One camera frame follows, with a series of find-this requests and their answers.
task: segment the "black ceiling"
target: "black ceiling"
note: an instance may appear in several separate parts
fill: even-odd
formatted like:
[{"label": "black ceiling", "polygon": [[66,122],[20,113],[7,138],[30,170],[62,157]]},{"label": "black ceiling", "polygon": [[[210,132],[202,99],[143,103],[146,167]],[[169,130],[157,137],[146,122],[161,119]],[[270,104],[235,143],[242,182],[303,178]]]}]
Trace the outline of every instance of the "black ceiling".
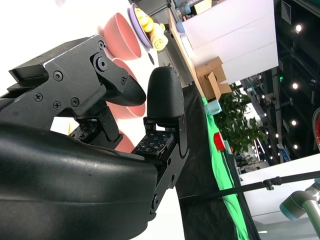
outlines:
[{"label": "black ceiling", "polygon": [[[279,133],[277,122],[281,126],[282,145],[286,146],[291,160],[319,152],[314,147],[312,117],[320,107],[320,18],[314,14],[320,7],[320,0],[285,2],[291,7],[291,24],[282,18],[282,1],[275,1],[275,29],[281,67],[263,72],[263,87],[257,86],[255,89],[261,99],[260,106],[267,113],[263,121],[264,131],[270,133],[268,140],[272,149],[269,149],[269,154],[275,163],[280,163],[277,148],[280,140],[275,137]],[[306,9],[299,2],[307,3],[314,9]],[[296,31],[297,25],[302,26],[299,33]],[[293,88],[294,83],[298,85],[297,89]],[[267,94],[278,94],[279,109],[270,101],[262,99],[262,95]],[[291,124],[292,120],[297,122],[296,126]]]}]

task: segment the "green leaves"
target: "green leaves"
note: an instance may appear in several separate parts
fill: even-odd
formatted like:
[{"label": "green leaves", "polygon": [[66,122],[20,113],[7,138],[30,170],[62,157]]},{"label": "green leaves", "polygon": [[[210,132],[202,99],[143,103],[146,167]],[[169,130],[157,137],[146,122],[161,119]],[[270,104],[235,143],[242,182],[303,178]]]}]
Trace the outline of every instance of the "green leaves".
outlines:
[{"label": "green leaves", "polygon": [[224,139],[228,140],[230,146],[238,153],[247,152],[248,145],[254,144],[254,139],[265,139],[256,119],[248,120],[244,114],[247,106],[242,104],[250,100],[235,84],[231,85],[233,92],[223,94],[219,100],[222,112],[214,116],[215,124],[221,131]]}]

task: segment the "ceiling light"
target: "ceiling light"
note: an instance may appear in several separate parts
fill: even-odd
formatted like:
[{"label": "ceiling light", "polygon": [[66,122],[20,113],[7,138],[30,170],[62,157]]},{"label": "ceiling light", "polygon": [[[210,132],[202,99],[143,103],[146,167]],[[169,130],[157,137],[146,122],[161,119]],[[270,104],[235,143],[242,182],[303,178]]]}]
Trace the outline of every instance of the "ceiling light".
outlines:
[{"label": "ceiling light", "polygon": [[302,26],[300,24],[298,24],[297,26],[295,26],[295,30],[300,33],[302,30]]}]

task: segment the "wooden table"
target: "wooden table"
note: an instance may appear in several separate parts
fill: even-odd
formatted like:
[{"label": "wooden table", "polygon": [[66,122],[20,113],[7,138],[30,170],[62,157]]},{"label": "wooden table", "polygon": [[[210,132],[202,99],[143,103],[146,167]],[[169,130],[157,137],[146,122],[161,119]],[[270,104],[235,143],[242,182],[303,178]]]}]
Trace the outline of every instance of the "wooden table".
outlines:
[{"label": "wooden table", "polygon": [[199,80],[198,80],[198,77],[197,77],[197,74],[196,74],[195,66],[194,66],[192,60],[189,58],[189,56],[187,54],[187,51],[186,51],[186,49],[185,49],[185,47],[184,47],[184,45],[182,43],[182,40],[181,40],[181,37],[180,37],[180,33],[178,32],[177,27],[176,27],[176,21],[175,21],[175,19],[174,19],[174,17],[173,17],[173,15],[172,15],[170,10],[168,10],[168,17],[169,17],[169,27],[170,27],[170,31],[171,31],[171,33],[173,35],[173,38],[174,38],[174,40],[175,40],[175,42],[176,42],[176,44],[177,44],[182,56],[183,56],[183,59],[184,59],[186,65],[187,65],[187,67],[188,67],[188,69],[189,69],[189,71],[190,71],[190,73],[192,75],[192,79],[193,79],[196,87],[198,88],[201,96],[204,97],[205,94],[204,94],[204,91],[202,90],[201,85],[199,83]]}]

